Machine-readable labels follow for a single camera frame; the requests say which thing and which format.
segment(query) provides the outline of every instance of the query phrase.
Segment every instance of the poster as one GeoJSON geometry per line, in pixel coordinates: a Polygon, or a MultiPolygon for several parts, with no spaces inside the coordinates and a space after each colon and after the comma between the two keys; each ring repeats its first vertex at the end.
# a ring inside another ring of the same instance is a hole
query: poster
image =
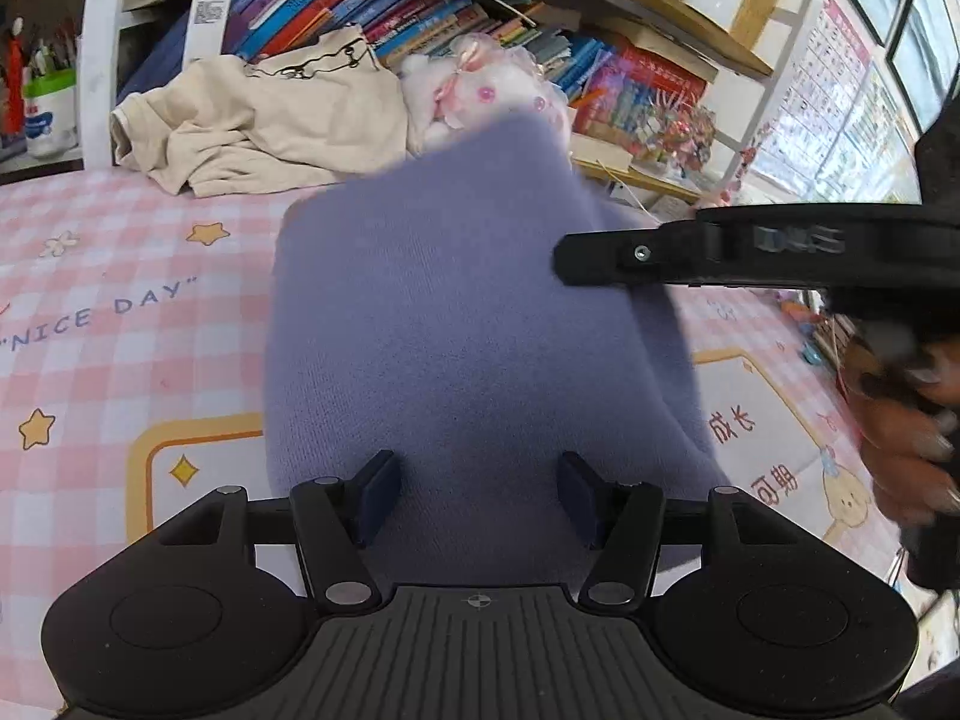
{"type": "Polygon", "coordinates": [[[920,202],[920,184],[898,105],[875,66],[805,199],[920,202]]]}
{"type": "Polygon", "coordinates": [[[858,539],[842,536],[878,517],[869,480],[837,461],[746,352],[700,353],[694,362],[709,438],[731,483],[862,562],[858,539]]]}
{"type": "Polygon", "coordinates": [[[836,1],[827,0],[752,170],[806,198],[869,65],[870,52],[850,20],[836,1]]]}

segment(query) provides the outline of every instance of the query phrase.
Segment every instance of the black device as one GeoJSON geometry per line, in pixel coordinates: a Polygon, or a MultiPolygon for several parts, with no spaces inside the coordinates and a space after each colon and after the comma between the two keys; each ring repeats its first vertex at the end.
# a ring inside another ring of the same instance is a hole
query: black device
{"type": "Polygon", "coordinates": [[[884,720],[917,648],[882,581],[751,495],[706,503],[557,461],[560,504],[599,550],[563,586],[399,586],[358,547],[400,492],[400,459],[248,501],[222,487],[51,606],[41,644],[67,720],[884,720]],[[307,597],[256,568],[293,543],[307,597]],[[659,598],[661,544],[703,565],[659,598]]]}
{"type": "MultiPolygon", "coordinates": [[[[960,213],[928,206],[798,204],[699,211],[656,230],[568,235],[554,250],[565,284],[784,287],[826,292],[858,320],[886,365],[891,397],[930,413],[898,371],[922,343],[960,333],[960,213]]],[[[949,437],[960,447],[960,431],[949,437]]],[[[960,458],[944,468],[960,483],[960,458]]],[[[960,517],[902,533],[907,576],[960,589],[960,517]]]]}

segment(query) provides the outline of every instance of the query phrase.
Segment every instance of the white paper tag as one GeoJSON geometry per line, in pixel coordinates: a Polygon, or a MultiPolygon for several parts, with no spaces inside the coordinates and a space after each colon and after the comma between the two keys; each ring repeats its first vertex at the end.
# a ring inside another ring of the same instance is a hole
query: white paper tag
{"type": "Polygon", "coordinates": [[[181,70],[186,70],[191,62],[222,52],[229,12],[230,0],[193,0],[186,23],[181,70]]]}

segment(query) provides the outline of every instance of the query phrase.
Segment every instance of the hand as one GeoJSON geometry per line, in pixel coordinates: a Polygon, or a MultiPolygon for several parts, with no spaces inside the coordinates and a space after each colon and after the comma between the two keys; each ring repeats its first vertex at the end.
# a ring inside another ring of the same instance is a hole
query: hand
{"type": "Polygon", "coordinates": [[[930,365],[905,376],[920,395],[946,407],[936,416],[864,394],[864,375],[879,375],[881,365],[858,343],[848,346],[841,370],[863,431],[860,456],[874,477],[877,509],[901,525],[928,525],[935,512],[960,515],[960,491],[944,470],[960,451],[947,440],[960,424],[952,410],[960,407],[960,338],[930,346],[928,352],[930,365]]]}

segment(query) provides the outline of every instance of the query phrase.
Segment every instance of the yellow star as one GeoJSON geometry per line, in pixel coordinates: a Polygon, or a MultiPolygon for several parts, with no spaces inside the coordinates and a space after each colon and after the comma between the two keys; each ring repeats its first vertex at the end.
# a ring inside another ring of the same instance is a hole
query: yellow star
{"type": "Polygon", "coordinates": [[[181,459],[176,461],[176,464],[170,469],[169,473],[185,488],[186,485],[190,484],[190,480],[193,479],[194,474],[199,470],[197,466],[194,466],[191,461],[186,459],[186,455],[181,455],[181,459]]]}
{"type": "Polygon", "coordinates": [[[186,240],[194,244],[203,244],[205,247],[212,247],[221,238],[229,238],[229,235],[229,232],[224,230],[224,223],[215,221],[213,224],[194,224],[193,232],[187,236],[186,240]]]}
{"type": "Polygon", "coordinates": [[[31,446],[46,446],[50,443],[50,428],[54,426],[55,416],[47,416],[40,409],[34,409],[30,418],[20,425],[20,435],[23,436],[23,450],[31,446]]]}

